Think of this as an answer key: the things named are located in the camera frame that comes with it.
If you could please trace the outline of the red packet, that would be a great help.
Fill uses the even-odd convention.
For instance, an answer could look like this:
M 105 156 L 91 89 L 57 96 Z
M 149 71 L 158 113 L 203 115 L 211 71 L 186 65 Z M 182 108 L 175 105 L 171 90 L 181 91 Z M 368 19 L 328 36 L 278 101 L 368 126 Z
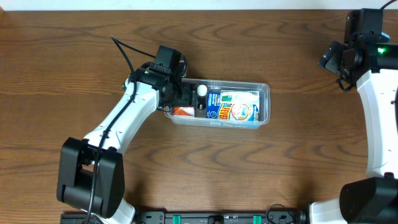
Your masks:
M 195 108 L 191 106 L 174 107 L 173 115 L 195 117 Z

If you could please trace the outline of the black bottle white cap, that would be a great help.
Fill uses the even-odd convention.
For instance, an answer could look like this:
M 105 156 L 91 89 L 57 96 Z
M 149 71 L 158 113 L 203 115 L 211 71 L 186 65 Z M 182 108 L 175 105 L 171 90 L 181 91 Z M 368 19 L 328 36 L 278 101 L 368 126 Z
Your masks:
M 208 89 L 206 85 L 198 85 L 197 87 L 197 105 L 195 110 L 196 117 L 203 118 L 206 116 Z

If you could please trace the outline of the blue KoolFever box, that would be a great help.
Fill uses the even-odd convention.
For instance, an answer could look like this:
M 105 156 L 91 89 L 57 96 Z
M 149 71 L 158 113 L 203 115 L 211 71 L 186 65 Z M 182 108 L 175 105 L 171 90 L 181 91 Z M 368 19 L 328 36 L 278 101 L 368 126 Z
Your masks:
M 206 118 L 232 121 L 259 121 L 259 104 L 222 103 L 220 93 L 208 94 Z

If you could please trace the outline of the white toothpaste box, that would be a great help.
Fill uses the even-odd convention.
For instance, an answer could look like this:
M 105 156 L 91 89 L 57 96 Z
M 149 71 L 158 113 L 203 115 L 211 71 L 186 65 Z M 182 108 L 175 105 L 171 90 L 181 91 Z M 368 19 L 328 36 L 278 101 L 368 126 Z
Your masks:
M 239 103 L 255 105 L 259 104 L 260 97 L 258 91 L 233 91 L 223 90 L 220 93 L 222 103 Z

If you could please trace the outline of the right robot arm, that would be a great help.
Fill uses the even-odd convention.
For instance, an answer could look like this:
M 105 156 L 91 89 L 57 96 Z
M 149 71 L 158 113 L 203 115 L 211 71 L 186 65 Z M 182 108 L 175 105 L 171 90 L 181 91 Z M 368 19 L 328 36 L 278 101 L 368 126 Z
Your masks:
M 397 45 L 382 31 L 383 8 L 346 16 L 344 42 L 332 42 L 319 66 L 357 89 L 368 140 L 366 178 L 345 184 L 340 196 L 313 202 L 302 223 L 397 223 Z

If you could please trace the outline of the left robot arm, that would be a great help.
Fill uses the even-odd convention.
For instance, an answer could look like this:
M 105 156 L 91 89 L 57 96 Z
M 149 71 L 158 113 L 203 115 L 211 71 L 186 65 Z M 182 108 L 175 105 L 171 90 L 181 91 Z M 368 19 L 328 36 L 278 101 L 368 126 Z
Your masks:
M 110 114 L 83 139 L 68 138 L 63 144 L 57 200 L 108 223 L 132 220 L 134 208 L 123 199 L 124 154 L 153 112 L 195 105 L 195 87 L 183 80 L 186 72 L 185 56 L 163 45 L 153 62 L 132 71 Z

